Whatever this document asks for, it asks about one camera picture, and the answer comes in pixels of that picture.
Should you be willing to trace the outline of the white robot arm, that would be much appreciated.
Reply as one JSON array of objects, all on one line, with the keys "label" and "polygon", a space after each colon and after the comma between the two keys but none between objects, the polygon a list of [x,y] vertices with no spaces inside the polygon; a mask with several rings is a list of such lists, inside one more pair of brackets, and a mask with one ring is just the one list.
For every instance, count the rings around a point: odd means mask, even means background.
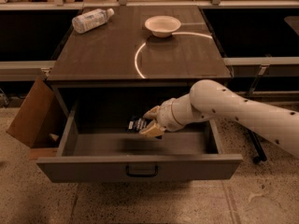
[{"label": "white robot arm", "polygon": [[227,118],[299,157],[298,112],[243,98],[213,80],[196,82],[188,94],[153,107],[144,117],[149,124],[140,133],[147,137],[176,132],[190,123]]}]

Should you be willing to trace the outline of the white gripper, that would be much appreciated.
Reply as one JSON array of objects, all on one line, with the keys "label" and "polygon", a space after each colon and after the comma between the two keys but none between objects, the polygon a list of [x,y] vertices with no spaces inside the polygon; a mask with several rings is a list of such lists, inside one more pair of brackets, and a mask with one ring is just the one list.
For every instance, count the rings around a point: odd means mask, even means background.
[{"label": "white gripper", "polygon": [[144,119],[156,119],[152,120],[144,129],[139,133],[146,137],[158,137],[162,136],[165,130],[169,132],[175,132],[181,130],[183,125],[178,122],[176,117],[176,109],[181,110],[180,101],[176,98],[171,98],[163,102],[160,106],[156,105],[144,115]]}]

